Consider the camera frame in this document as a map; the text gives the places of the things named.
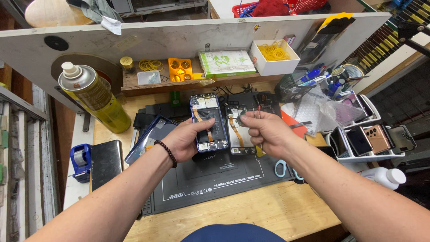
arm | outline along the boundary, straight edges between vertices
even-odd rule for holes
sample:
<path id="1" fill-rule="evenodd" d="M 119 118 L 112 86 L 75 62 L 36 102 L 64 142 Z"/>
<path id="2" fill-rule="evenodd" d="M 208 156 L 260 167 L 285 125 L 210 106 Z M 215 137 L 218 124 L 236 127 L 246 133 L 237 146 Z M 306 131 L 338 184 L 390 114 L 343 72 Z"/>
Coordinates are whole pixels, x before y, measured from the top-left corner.
<path id="1" fill-rule="evenodd" d="M 212 127 L 212 118 L 182 122 L 162 141 L 177 162 L 197 153 L 198 131 Z M 64 210 L 27 241 L 123 241 L 144 203 L 172 167 L 161 145 L 155 145 L 133 165 L 88 196 Z"/>
<path id="2" fill-rule="evenodd" d="M 430 211 L 335 162 L 278 116 L 242 116 L 253 144 L 288 162 L 359 241 L 430 241 Z"/>

scissors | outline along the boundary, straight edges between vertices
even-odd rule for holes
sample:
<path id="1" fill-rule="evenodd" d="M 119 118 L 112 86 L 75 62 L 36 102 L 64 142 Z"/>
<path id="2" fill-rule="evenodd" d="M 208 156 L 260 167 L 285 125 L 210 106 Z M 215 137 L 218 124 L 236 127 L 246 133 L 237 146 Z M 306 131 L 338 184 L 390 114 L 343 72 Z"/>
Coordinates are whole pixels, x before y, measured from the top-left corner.
<path id="1" fill-rule="evenodd" d="M 279 164 L 282 164 L 282 167 L 283 167 L 282 175 L 279 175 L 278 172 L 276 171 L 276 167 L 278 167 Z M 285 162 L 284 160 L 278 160 L 278 162 L 276 162 L 276 164 L 275 164 L 275 175 L 279 178 L 282 178 L 285 176 L 286 170 L 287 170 L 287 162 Z M 297 175 L 297 172 L 296 172 L 296 170 L 294 170 L 294 168 L 293 168 L 293 173 L 294 173 L 294 176 L 297 180 L 303 180 L 303 177 Z"/>

mesh pen holder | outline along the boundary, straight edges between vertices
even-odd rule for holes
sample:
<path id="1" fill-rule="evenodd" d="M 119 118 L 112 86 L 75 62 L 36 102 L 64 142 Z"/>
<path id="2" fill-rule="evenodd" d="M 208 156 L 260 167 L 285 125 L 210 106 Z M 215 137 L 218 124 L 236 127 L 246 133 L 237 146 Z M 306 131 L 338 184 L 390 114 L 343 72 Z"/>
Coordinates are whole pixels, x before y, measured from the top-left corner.
<path id="1" fill-rule="evenodd" d="M 275 94 L 279 102 L 297 102 L 304 94 L 307 94 L 314 86 L 299 87 L 294 83 L 291 74 L 284 75 L 275 86 Z"/>

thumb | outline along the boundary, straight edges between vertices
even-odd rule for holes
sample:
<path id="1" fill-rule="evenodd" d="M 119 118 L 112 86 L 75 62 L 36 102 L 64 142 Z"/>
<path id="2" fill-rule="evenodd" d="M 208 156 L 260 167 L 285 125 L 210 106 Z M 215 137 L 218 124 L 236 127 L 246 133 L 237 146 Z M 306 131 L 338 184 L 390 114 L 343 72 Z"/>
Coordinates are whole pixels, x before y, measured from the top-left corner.
<path id="1" fill-rule="evenodd" d="M 242 115 L 240 116 L 240 120 L 249 128 L 261 129 L 264 126 L 264 119 L 256 119 Z"/>
<path id="2" fill-rule="evenodd" d="M 190 127 L 192 130 L 194 130 L 196 132 L 200 132 L 200 131 L 209 129 L 210 127 L 212 127 L 214 125 L 214 123 L 215 123 L 215 119 L 211 118 L 209 120 L 204 120 L 203 122 L 190 124 Z"/>

hand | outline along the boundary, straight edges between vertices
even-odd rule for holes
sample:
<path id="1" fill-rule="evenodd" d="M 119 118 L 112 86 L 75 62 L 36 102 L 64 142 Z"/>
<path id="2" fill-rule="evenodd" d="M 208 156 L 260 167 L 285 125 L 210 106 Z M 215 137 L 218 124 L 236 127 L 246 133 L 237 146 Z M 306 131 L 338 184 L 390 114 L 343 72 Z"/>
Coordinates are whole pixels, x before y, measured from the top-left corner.
<path id="1" fill-rule="evenodd" d="M 187 161 L 197 153 L 197 132 L 209 129 L 214 123 L 214 118 L 198 123 L 193 123 L 193 119 L 189 118 L 180 123 L 162 142 L 172 151 L 178 163 Z"/>
<path id="2" fill-rule="evenodd" d="M 256 117 L 260 116 L 260 111 L 254 112 Z M 262 143 L 263 151 L 270 156 L 284 159 L 292 145 L 303 140 L 278 115 L 261 112 L 261 119 L 258 119 L 254 118 L 253 112 L 247 112 L 240 119 L 250 128 L 251 142 L 254 145 Z"/>

